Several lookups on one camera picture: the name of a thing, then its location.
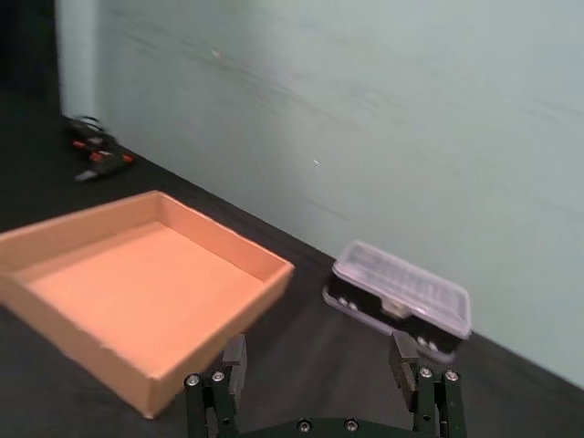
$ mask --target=plastic storage box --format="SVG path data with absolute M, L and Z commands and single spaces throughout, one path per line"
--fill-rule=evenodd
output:
M 362 242 L 343 251 L 323 296 L 376 329 L 407 331 L 421 352 L 442 362 L 471 334 L 466 290 Z

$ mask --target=cardboard box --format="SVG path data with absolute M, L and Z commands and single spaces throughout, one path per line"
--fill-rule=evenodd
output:
M 293 269 L 157 192 L 0 235 L 0 301 L 148 418 Z

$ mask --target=light green wall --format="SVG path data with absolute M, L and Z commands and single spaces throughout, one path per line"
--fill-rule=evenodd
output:
M 296 237 L 471 293 L 476 331 L 584 386 L 584 3 L 100 3 L 129 147 Z

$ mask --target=black table surface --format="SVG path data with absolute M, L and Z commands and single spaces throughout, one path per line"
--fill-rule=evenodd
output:
M 10 126 L 0 130 L 0 231 L 158 189 L 296 266 L 285 296 L 247 332 L 243 432 L 303 416 L 410 427 L 387 338 L 321 299 L 332 258 L 145 160 L 108 180 L 75 184 L 86 164 L 69 153 L 54 118 L 14 97 L 0 99 L 0 117 Z M 584 436 L 582 391 L 495 343 L 473 335 L 452 366 L 463 376 L 469 437 Z M 0 308 L 0 437 L 86 436 L 185 437 L 183 396 L 145 420 Z

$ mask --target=black object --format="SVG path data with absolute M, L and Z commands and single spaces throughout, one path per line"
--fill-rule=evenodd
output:
M 406 318 L 396 318 L 388 314 L 383 311 L 379 297 L 336 276 L 334 271 L 328 279 L 326 289 L 331 298 L 336 300 L 343 298 L 346 301 L 354 303 L 361 313 L 375 318 L 394 329 L 406 331 L 414 339 L 426 339 L 427 342 L 434 343 L 437 349 L 446 355 L 453 353 L 463 341 L 454 334 L 436 327 L 434 324 L 418 318 L 416 315 L 410 315 Z
M 245 363 L 245 339 L 239 336 L 225 350 L 220 370 L 206 376 L 192 374 L 184 380 L 189 438 L 209 438 L 209 410 L 216 419 L 217 438 L 298 438 L 309 434 L 321 438 L 357 435 L 371 438 L 466 437 L 460 375 L 452 370 L 437 373 L 420 366 L 415 343 L 407 333 L 393 333 L 390 364 L 408 410 L 413 413 L 411 431 L 355 418 L 303 418 L 240 434 L 235 415 Z
M 66 119 L 65 123 L 70 145 L 92 162 L 90 169 L 75 177 L 76 181 L 83 183 L 109 176 L 134 162 L 133 154 L 107 133 L 99 120 L 82 116 Z

